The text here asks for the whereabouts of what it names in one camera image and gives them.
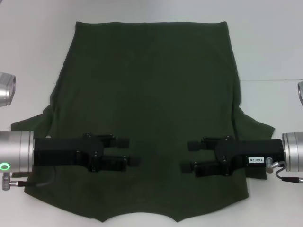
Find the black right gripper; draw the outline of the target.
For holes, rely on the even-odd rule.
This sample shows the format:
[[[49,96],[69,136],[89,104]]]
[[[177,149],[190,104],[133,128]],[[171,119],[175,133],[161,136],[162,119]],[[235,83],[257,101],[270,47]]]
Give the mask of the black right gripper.
[[[284,161],[284,148],[280,139],[241,141],[203,137],[188,142],[188,151],[200,150],[214,150],[217,161],[181,162],[182,173],[194,173],[195,177],[230,176],[238,169],[265,167],[267,158],[271,158],[274,163]]]

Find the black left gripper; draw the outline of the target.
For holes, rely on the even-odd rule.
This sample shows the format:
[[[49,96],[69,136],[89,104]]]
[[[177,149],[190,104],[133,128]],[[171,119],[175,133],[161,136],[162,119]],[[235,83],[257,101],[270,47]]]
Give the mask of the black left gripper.
[[[139,156],[103,156],[104,147],[129,148],[129,138],[109,134],[98,138],[35,139],[34,166],[82,166],[93,172],[125,172],[141,163]]]

